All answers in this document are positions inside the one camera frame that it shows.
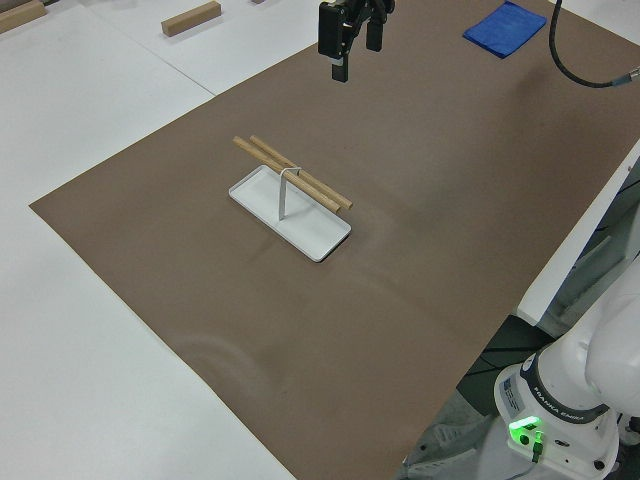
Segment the robot label sticker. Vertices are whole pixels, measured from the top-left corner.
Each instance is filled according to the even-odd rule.
[[[524,408],[524,402],[515,387],[516,375],[511,375],[500,385],[500,396],[507,407],[509,416],[515,418]]]

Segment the brown table surface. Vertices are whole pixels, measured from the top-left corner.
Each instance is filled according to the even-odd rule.
[[[499,4],[402,0],[348,84],[310,48],[33,206],[300,480],[392,475],[638,138],[640,90],[568,81],[548,27],[506,60],[461,37]],[[558,44],[640,59],[569,13]],[[323,263],[228,197],[250,134],[354,201]]]

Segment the white stand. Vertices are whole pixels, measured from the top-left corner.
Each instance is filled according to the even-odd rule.
[[[280,175],[261,165],[229,189],[229,196],[314,262],[322,261],[351,226]]]

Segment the folded blue towel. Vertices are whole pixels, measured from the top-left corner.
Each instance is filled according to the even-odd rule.
[[[479,24],[464,32],[467,40],[505,58],[524,45],[547,19],[511,2],[504,2]]]

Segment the white tray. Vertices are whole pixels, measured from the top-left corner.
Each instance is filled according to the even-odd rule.
[[[314,262],[322,261],[351,226],[287,182],[285,217],[278,220],[280,176],[261,165],[229,189],[229,196]]]

